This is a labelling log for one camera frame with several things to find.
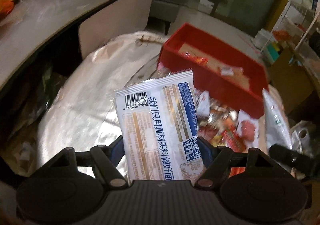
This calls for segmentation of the white green snack packet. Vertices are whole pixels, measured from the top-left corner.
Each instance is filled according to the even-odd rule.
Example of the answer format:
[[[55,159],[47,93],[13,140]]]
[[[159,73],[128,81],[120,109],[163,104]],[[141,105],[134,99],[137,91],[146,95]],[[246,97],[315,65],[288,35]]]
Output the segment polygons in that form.
[[[278,144],[292,150],[293,144],[289,127],[277,102],[266,89],[263,89],[262,95],[264,102],[267,148],[269,149],[272,145]]]

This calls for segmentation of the white blue bread package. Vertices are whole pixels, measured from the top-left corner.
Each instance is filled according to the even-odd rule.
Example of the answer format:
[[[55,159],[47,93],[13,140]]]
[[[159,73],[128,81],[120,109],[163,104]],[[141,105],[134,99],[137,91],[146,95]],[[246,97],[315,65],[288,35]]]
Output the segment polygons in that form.
[[[204,170],[191,70],[116,91],[127,176],[195,183]]]

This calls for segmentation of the red gummy candy bag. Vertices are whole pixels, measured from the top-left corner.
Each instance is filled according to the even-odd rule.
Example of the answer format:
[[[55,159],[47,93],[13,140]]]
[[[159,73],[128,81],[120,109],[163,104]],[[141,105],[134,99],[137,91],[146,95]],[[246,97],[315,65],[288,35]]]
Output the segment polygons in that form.
[[[206,66],[207,63],[208,63],[208,59],[205,58],[205,57],[201,57],[201,56],[197,56],[197,55],[193,55],[191,53],[185,53],[184,55],[188,60],[196,63],[196,64],[199,64],[201,66]]]

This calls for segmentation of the red tomato snack packet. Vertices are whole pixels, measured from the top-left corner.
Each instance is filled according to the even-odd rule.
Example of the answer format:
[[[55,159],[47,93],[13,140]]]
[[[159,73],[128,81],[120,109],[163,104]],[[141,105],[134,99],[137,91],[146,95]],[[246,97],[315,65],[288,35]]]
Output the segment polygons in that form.
[[[211,139],[210,143],[215,147],[227,146],[231,148],[234,152],[242,153],[247,150],[247,146],[236,133],[234,126],[219,130],[217,134]]]

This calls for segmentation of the pink sausage vacuum pack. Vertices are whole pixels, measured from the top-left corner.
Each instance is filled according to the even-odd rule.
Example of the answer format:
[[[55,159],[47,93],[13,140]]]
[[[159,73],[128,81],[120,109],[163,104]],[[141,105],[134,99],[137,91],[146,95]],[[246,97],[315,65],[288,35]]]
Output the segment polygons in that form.
[[[247,148],[259,147],[259,121],[251,118],[242,109],[238,113],[238,127],[236,133],[240,139],[245,143]]]

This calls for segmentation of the wooden cabinet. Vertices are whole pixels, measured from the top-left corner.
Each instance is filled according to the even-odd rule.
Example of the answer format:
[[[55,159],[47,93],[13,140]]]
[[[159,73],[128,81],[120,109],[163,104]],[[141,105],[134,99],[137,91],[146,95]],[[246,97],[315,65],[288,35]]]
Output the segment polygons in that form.
[[[289,42],[267,72],[288,117],[319,120],[319,57],[307,43]]]

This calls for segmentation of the clear brown pastry package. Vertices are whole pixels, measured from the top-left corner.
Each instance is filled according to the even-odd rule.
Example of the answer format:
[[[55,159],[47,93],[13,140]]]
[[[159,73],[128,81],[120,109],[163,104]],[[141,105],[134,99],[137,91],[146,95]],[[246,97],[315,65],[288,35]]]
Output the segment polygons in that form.
[[[239,87],[249,90],[249,77],[244,75],[244,70],[241,67],[232,67],[223,63],[218,63],[214,66],[215,71],[231,83]]]

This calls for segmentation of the red cardboard box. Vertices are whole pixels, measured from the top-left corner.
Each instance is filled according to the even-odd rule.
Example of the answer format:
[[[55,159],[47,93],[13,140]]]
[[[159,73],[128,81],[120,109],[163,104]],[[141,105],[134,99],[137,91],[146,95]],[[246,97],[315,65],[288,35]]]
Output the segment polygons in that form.
[[[171,72],[193,71],[194,86],[252,118],[264,114],[264,67],[219,38],[185,23],[163,44],[158,61]]]

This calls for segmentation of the pink clear nut bag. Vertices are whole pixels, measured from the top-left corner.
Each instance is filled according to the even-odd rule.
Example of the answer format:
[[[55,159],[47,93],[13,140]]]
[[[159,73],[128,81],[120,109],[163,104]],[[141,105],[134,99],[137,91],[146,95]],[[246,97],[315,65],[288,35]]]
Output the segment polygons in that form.
[[[171,74],[171,70],[165,67],[162,62],[159,62],[157,66],[156,79],[169,76],[170,74]]]

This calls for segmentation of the white storage rack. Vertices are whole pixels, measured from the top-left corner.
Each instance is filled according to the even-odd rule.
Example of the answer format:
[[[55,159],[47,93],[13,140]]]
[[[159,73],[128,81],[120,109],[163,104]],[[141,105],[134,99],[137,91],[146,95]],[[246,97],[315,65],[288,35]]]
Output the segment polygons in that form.
[[[263,40],[259,55],[266,64],[272,64],[281,53],[281,45],[298,43],[311,25],[317,9],[317,0],[276,0],[272,17],[259,31]]]

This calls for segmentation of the beige coffee table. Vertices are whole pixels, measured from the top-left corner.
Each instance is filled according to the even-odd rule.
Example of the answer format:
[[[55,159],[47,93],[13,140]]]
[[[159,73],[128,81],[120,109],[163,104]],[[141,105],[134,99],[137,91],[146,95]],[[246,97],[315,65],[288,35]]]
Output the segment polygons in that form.
[[[40,46],[90,12],[115,0],[23,0],[1,20],[1,86]]]

